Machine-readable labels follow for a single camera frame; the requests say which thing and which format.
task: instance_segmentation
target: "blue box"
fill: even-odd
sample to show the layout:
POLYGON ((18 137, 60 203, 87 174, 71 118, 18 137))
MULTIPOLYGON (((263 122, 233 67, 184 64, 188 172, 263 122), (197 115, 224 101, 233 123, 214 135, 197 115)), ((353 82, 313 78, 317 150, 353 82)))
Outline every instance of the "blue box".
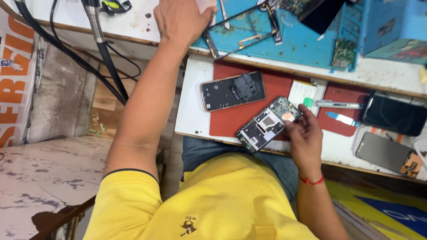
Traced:
POLYGON ((427 64, 427 0, 365 0, 360 53, 427 64))

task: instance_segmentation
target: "red thread bracelet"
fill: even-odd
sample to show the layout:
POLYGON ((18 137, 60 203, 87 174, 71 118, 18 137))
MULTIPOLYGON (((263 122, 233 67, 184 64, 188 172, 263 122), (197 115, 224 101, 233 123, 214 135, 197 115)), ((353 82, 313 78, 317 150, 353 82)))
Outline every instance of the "red thread bracelet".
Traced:
POLYGON ((322 174, 322 178, 319 181, 314 182, 314 183, 310 182, 308 180, 308 178, 302 178, 299 174, 298 174, 298 177, 307 185, 317 185, 317 184, 321 184, 323 182, 323 174, 322 174))

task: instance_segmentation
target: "hand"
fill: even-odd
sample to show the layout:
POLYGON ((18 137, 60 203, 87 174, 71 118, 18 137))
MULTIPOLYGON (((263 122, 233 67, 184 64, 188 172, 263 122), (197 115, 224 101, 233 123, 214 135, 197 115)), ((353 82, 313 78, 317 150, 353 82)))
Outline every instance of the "hand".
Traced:
POLYGON ((216 6, 211 6, 200 14, 196 0, 160 0, 159 5, 154 8, 160 43, 173 42, 175 47, 188 50, 217 11, 216 6))
POLYGON ((298 109, 304 115, 293 123, 285 122, 285 130, 291 139, 292 158, 302 178, 317 182, 322 178, 323 133, 316 116, 306 106, 300 104, 298 109))

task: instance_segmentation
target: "yellow t-shirt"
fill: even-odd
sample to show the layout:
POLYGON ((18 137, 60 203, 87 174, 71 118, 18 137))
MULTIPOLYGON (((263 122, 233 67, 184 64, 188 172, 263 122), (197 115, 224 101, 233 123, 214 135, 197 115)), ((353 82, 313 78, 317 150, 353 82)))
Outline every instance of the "yellow t-shirt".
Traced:
POLYGON ((147 173, 124 170, 101 182, 84 240, 317 239, 299 223, 274 172, 227 153, 190 173, 165 201, 147 173))

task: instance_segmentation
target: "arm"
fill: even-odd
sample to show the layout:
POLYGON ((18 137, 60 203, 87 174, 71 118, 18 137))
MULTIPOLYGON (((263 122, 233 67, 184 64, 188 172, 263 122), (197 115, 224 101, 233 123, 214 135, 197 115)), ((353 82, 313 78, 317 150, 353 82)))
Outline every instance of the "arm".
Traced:
POLYGON ((126 104, 104 174, 134 168, 158 179, 155 156, 172 108, 179 65, 216 11, 213 6, 200 14, 195 0, 160 0, 154 17, 161 41, 126 104))
MULTIPOLYGON (((315 115, 302 104, 298 108, 304 115, 296 123, 285 123, 291 138, 292 158, 302 178, 317 182, 322 178, 320 155, 323 133, 315 115)), ((321 240, 348 240, 325 182, 311 186, 299 180, 297 196, 298 219, 316 237, 321 240)))

